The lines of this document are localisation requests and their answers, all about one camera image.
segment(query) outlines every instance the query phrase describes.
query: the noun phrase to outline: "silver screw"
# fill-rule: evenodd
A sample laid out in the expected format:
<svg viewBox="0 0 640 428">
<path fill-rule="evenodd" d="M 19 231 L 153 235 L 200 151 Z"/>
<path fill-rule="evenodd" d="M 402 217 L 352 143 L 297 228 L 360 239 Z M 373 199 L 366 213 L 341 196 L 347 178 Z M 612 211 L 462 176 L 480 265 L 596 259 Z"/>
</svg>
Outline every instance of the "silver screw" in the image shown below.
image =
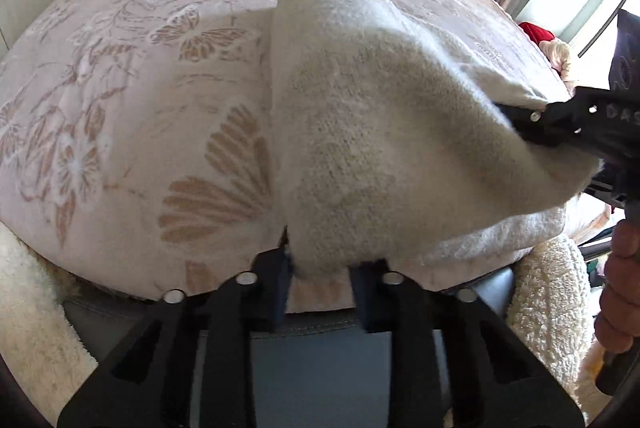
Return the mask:
<svg viewBox="0 0 640 428">
<path fill-rule="evenodd" d="M 404 281 L 404 276 L 396 272 L 388 272 L 383 274 L 382 281 L 387 285 L 400 285 Z"/>
<path fill-rule="evenodd" d="M 476 293 L 476 291 L 474 291 L 473 289 L 465 287 L 464 289 L 460 289 L 456 293 L 456 298 L 464 303 L 472 303 L 478 299 L 478 293 Z"/>
<path fill-rule="evenodd" d="M 186 295 L 180 289 L 171 289 L 162 295 L 162 300 L 167 303 L 180 303 Z"/>
<path fill-rule="evenodd" d="M 253 285 L 257 281 L 258 275 L 249 271 L 240 273 L 238 276 L 236 276 L 236 282 L 238 282 L 240 285 Z"/>
</svg>

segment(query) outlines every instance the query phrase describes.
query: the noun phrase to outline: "floral pattern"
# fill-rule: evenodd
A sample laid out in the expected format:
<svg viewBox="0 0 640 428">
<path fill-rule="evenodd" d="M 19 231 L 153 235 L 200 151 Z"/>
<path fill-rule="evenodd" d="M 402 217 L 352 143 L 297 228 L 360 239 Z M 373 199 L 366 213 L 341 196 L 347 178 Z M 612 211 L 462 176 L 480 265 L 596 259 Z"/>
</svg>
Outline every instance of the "floral pattern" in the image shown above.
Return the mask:
<svg viewBox="0 0 640 428">
<path fill-rule="evenodd" d="M 392 1 L 488 68 L 556 80 L 491 0 Z M 0 64 L 0 220 L 69 271 L 151 299 L 209 290 L 272 248 L 276 2 L 56 0 Z M 346 284 L 292 293 L 295 310 L 349 299 Z"/>
</svg>

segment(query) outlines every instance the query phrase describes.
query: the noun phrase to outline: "red object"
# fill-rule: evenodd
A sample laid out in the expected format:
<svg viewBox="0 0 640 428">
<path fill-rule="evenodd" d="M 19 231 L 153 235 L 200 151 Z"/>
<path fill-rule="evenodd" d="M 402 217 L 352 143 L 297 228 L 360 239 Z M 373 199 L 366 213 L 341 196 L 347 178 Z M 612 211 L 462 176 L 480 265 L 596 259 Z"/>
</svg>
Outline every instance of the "red object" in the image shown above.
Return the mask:
<svg viewBox="0 0 640 428">
<path fill-rule="evenodd" d="M 542 29 L 542 27 L 538 27 L 537 25 L 533 25 L 529 22 L 522 22 L 520 24 L 520 28 L 531 38 L 531 41 L 536 45 L 539 45 L 540 42 L 551 42 L 555 38 L 554 34 L 551 31 L 547 31 L 546 29 Z"/>
</svg>

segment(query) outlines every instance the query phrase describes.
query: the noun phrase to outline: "gray seat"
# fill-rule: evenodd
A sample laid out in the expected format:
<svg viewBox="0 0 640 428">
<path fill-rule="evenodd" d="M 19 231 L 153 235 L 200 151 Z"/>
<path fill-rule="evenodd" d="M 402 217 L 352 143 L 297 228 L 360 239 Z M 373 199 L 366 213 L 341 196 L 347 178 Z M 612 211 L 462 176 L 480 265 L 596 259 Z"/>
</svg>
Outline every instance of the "gray seat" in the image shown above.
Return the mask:
<svg viewBox="0 0 640 428">
<path fill-rule="evenodd" d="M 504 268 L 465 286 L 475 289 L 504 316 L 513 295 L 513 271 Z M 95 288 L 66 300 L 63 306 L 85 347 L 98 361 L 142 318 L 147 307 Z M 202 333 L 201 346 L 206 335 Z M 443 406 L 447 408 L 450 397 L 444 345 L 437 331 L 435 337 Z M 275 334 L 254 334 L 252 365 L 258 428 L 386 426 L 390 334 L 365 333 L 356 325 L 353 310 L 288 315 Z M 197 418 L 194 411 L 191 418 Z"/>
</svg>

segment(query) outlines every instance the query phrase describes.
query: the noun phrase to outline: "person's arm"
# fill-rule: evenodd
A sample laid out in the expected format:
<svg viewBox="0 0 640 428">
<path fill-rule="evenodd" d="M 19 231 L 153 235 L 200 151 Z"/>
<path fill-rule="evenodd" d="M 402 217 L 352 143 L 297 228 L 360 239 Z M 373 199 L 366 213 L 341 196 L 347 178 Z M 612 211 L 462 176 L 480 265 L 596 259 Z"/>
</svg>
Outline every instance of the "person's arm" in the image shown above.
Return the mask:
<svg viewBox="0 0 640 428">
<path fill-rule="evenodd" d="M 607 285 L 600 297 L 602 312 L 595 333 L 609 352 L 621 354 L 640 336 L 640 227 L 628 220 L 620 222 L 613 233 L 612 253 L 605 266 Z"/>
</svg>

